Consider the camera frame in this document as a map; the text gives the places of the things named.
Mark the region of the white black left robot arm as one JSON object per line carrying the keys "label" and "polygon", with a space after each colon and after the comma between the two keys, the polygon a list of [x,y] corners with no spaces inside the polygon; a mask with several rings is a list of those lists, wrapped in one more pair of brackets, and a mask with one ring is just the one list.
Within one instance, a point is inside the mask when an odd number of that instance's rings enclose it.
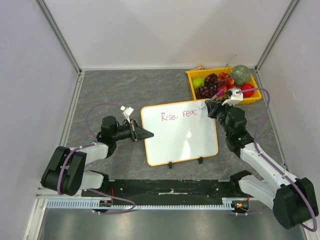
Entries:
{"label": "white black left robot arm", "polygon": [[137,142],[152,137],[154,133],[139,126],[134,119],[125,120],[120,125],[114,116],[106,116],[96,135],[97,141],[75,148],[58,146],[54,150],[40,183],[59,195],[68,196],[79,190],[99,189],[105,176],[96,171],[85,172],[87,164],[111,157],[118,141],[130,139]]}

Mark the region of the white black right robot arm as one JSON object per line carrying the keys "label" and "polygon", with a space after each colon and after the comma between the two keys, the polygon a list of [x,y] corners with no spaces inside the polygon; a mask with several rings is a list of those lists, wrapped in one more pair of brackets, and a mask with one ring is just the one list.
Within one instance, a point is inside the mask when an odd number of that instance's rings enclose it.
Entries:
{"label": "white black right robot arm", "polygon": [[313,183],[288,172],[260,148],[256,137],[246,130],[244,110],[227,105],[224,99],[204,104],[208,117],[216,119],[224,130],[228,149],[263,178],[260,181],[248,171],[238,172],[231,177],[235,188],[270,208],[283,228],[301,225],[316,232],[319,209]]}

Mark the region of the yellow-framed whiteboard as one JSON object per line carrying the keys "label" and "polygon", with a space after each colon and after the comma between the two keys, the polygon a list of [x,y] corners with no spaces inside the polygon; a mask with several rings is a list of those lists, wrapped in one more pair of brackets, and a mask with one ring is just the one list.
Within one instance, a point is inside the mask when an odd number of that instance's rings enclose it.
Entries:
{"label": "yellow-framed whiteboard", "polygon": [[213,157],[219,152],[216,121],[208,117],[203,99],[145,106],[140,114],[142,127],[154,134],[144,141],[150,166]]}

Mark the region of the white purple marker pen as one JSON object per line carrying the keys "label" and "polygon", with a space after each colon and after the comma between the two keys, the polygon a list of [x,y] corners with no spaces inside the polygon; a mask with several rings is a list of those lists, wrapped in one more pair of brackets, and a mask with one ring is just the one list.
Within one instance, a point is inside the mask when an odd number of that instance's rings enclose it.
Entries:
{"label": "white purple marker pen", "polygon": [[207,105],[208,105],[210,102],[213,102],[213,101],[216,100],[218,97],[220,97],[220,96],[217,96],[217,93],[216,93],[216,94],[215,94],[213,97],[211,97],[209,100],[205,100],[205,101],[204,101],[204,104],[201,105],[201,106],[199,107],[199,109],[200,109],[200,110],[204,109],[205,107],[207,107]]}

